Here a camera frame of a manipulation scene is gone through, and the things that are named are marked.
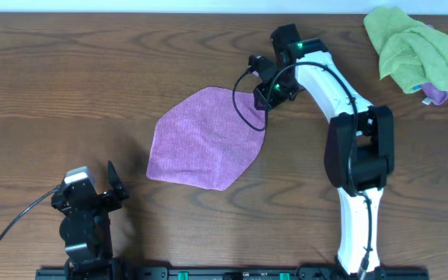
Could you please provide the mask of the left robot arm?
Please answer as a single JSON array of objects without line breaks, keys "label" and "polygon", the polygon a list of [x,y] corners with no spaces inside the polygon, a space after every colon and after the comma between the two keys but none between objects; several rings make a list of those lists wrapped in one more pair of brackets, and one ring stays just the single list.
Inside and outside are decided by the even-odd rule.
[{"label": "left robot arm", "polygon": [[59,233],[65,242],[67,279],[124,279],[122,260],[113,255],[109,213],[129,198],[112,162],[107,163],[111,189],[98,194],[89,168],[68,171],[51,206],[65,215]]}]

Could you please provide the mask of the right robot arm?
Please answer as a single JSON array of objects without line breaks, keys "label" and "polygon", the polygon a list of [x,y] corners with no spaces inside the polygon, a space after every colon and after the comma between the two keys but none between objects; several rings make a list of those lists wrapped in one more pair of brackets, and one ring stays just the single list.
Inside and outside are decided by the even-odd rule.
[{"label": "right robot arm", "polygon": [[295,25],[271,34],[275,61],[249,58],[261,78],[254,106],[269,112],[305,89],[328,122],[324,169],[341,204],[341,243],[337,261],[343,275],[375,279],[377,217],[383,189],[394,170],[394,117],[375,107],[348,83],[324,43],[301,39]]}]

